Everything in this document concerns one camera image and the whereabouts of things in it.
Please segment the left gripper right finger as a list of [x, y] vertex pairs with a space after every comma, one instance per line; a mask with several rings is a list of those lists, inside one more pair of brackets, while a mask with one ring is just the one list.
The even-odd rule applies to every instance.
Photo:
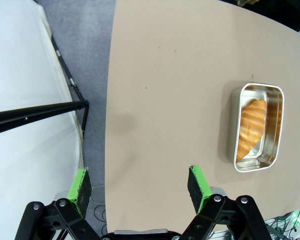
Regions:
[[213, 193], [200, 166], [189, 167], [187, 189], [196, 216], [179, 237], [181, 240], [206, 240], [216, 225], [225, 225], [235, 240], [270, 240], [271, 235], [249, 195], [235, 200]]

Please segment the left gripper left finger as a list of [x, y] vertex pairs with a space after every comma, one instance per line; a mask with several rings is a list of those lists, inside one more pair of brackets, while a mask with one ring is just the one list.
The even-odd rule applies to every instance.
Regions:
[[51, 240], [70, 235], [73, 240], [100, 240], [101, 237], [86, 221], [89, 199], [92, 194], [89, 171], [80, 168], [65, 198], [44, 205], [39, 201], [28, 203], [19, 223], [16, 240]]

